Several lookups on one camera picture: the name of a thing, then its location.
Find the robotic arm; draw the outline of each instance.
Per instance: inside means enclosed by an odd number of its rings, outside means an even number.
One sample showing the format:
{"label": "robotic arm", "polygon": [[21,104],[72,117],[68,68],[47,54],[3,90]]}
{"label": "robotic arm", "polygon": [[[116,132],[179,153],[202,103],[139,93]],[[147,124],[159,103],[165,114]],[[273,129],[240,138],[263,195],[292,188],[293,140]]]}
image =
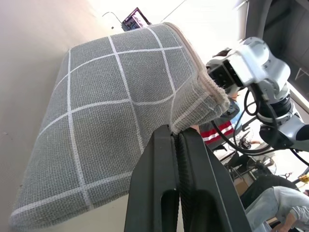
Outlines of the robotic arm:
{"label": "robotic arm", "polygon": [[291,102],[287,86],[290,68],[273,56],[263,40],[250,37],[226,57],[214,57],[206,66],[210,77],[228,95],[242,87],[252,92],[257,105],[256,117],[263,123],[260,136],[267,144],[275,149],[309,151],[309,125],[302,121]]}

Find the gray towel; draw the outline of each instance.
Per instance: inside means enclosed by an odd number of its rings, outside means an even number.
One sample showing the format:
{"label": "gray towel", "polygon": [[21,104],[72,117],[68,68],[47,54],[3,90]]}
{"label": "gray towel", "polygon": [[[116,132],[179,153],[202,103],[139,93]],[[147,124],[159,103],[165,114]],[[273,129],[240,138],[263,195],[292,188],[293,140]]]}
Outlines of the gray towel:
{"label": "gray towel", "polygon": [[47,227],[128,193],[152,132],[219,117],[225,92],[172,24],[98,39],[65,55],[10,218]]}

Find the gray pants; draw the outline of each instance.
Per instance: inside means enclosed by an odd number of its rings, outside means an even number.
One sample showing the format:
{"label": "gray pants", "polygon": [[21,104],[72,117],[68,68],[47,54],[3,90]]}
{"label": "gray pants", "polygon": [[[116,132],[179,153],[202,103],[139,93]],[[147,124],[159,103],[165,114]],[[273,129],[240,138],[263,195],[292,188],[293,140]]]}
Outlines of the gray pants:
{"label": "gray pants", "polygon": [[274,189],[266,189],[247,209],[246,215],[254,231],[264,221],[273,218],[278,211],[278,202],[276,200]]}

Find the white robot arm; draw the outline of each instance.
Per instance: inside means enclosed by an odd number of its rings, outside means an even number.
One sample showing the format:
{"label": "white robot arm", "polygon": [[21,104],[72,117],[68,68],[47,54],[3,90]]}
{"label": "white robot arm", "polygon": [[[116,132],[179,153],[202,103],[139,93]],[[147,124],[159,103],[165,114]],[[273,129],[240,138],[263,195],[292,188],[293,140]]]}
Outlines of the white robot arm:
{"label": "white robot arm", "polygon": [[232,95],[241,87],[252,92],[257,103],[256,116],[263,123],[260,136],[266,143],[277,149],[309,151],[309,125],[302,121],[290,100],[290,68],[273,56],[263,40],[250,37],[226,57],[214,57],[206,66],[210,77],[227,94]]}

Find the gray checkered towel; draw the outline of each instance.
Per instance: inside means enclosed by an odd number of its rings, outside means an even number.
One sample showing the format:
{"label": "gray checkered towel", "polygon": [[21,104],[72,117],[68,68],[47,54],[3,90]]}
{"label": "gray checkered towel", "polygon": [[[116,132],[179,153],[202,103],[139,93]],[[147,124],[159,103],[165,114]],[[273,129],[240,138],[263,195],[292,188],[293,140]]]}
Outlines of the gray checkered towel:
{"label": "gray checkered towel", "polygon": [[152,132],[219,117],[225,92],[172,24],[98,39],[64,57],[10,218],[47,227],[128,193]]}

